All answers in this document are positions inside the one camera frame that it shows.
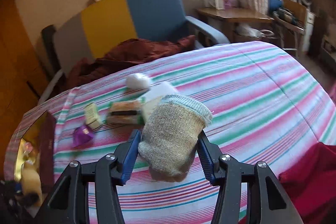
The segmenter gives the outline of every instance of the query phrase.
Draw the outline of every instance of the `yellow panel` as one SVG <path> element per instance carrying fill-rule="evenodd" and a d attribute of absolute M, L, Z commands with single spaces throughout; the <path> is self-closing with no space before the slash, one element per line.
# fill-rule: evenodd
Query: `yellow panel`
<path fill-rule="evenodd" d="M 101 0 L 81 13 L 85 36 L 94 58 L 101 58 L 111 48 L 137 33 L 126 0 Z"/>

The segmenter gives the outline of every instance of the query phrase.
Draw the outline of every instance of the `blue gripper pad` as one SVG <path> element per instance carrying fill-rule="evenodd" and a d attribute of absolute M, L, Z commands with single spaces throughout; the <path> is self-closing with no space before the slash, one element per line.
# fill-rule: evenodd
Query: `blue gripper pad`
<path fill-rule="evenodd" d="M 215 175 L 213 173 L 214 166 L 210 154 L 202 139 L 198 139 L 197 153 L 199 160 L 201 161 L 204 176 L 208 181 L 210 181 L 210 184 L 212 185 L 215 182 Z"/>
<path fill-rule="evenodd" d="M 132 170 L 135 164 L 135 160 L 138 155 L 138 144 L 141 140 L 141 131 L 133 130 L 131 136 L 128 139 L 128 143 L 131 143 L 127 155 L 123 161 L 123 171 L 120 178 L 120 182 L 124 185 L 131 177 Z"/>

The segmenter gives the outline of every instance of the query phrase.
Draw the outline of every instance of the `pink and green striped sheet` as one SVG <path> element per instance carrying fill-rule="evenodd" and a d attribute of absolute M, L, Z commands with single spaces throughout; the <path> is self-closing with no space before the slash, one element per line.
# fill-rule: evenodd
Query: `pink and green striped sheet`
<path fill-rule="evenodd" d="M 336 143 L 336 108 L 323 88 L 289 54 L 264 42 L 209 47 L 158 59 L 69 90 L 24 115 L 13 134 L 5 160 L 13 177 L 18 140 L 45 110 L 56 118 L 55 180 L 71 160 L 97 161 L 127 140 L 135 126 L 103 125 L 93 142 L 72 148 L 73 130 L 84 122 L 84 107 L 95 102 L 104 117 L 111 101 L 131 100 L 143 90 L 127 90 L 127 75 L 142 72 L 155 85 L 169 81 L 183 95 L 205 104 L 213 121 L 209 140 L 237 160 L 265 160 L 277 175 L 293 165 L 318 141 Z M 94 185 L 89 187 L 90 223 L 96 223 Z M 137 158 L 131 179 L 118 187 L 126 223 L 209 223 L 218 193 L 205 180 L 198 156 L 180 183 L 156 182 Z M 242 185 L 241 216 L 246 210 Z"/>

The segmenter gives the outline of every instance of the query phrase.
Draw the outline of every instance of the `brown blanket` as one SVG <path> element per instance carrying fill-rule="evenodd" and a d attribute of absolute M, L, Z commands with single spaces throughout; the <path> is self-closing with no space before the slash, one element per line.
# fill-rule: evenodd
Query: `brown blanket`
<path fill-rule="evenodd" d="M 92 64 L 87 58 L 80 60 L 69 73 L 66 89 L 90 83 L 138 64 L 193 50 L 194 45 L 194 35 L 181 38 L 177 43 L 153 42 L 137 38 L 126 40 Z"/>

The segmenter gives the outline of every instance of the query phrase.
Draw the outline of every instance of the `red cloth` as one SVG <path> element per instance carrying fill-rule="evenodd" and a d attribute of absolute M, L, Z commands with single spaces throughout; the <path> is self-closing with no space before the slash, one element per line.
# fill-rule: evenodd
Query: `red cloth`
<path fill-rule="evenodd" d="M 336 146 L 313 145 L 279 181 L 304 224 L 336 223 Z"/>
<path fill-rule="evenodd" d="M 91 83 L 138 64 L 191 51 L 194 49 L 194 45 L 194 35 L 181 38 L 176 43 L 170 41 L 154 42 L 140 38 L 126 40 L 112 48 L 103 58 L 96 59 L 92 64 L 87 58 L 77 62 L 68 75 L 65 90 Z"/>

